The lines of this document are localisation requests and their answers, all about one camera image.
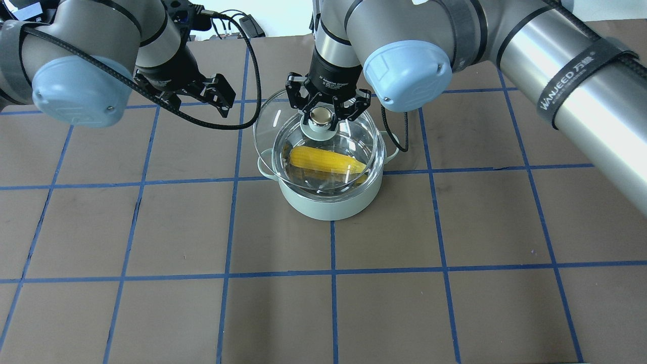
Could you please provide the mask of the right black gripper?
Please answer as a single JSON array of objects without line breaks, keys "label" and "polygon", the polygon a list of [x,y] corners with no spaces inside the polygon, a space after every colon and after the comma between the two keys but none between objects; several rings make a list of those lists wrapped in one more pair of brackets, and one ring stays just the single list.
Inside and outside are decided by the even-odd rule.
[{"label": "right black gripper", "polygon": [[356,120],[371,104],[367,89],[358,89],[361,65],[342,67],[326,60],[314,49],[309,72],[302,76],[289,72],[285,90],[291,108],[298,110],[300,124],[307,124],[319,104],[334,108],[334,126],[343,120]]}]

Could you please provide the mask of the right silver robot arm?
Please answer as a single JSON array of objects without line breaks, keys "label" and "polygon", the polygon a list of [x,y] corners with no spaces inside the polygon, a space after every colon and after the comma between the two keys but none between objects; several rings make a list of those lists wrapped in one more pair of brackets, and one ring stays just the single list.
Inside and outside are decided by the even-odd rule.
[{"label": "right silver robot arm", "polygon": [[645,213],[645,65],[560,1],[314,1],[313,30],[309,72],[285,83],[305,115],[327,103],[357,118],[360,74],[386,109],[413,111],[490,61]]}]

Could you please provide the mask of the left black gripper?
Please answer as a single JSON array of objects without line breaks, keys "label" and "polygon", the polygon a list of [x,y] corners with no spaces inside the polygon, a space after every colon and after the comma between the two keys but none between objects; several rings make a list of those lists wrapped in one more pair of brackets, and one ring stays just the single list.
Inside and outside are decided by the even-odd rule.
[{"label": "left black gripper", "polygon": [[145,82],[147,90],[155,90],[160,97],[160,107],[171,113],[180,113],[181,99],[178,95],[190,96],[197,101],[214,106],[227,118],[235,104],[236,92],[220,73],[204,76],[196,58],[187,48],[180,49],[170,60],[154,67],[136,66],[139,81]]}]

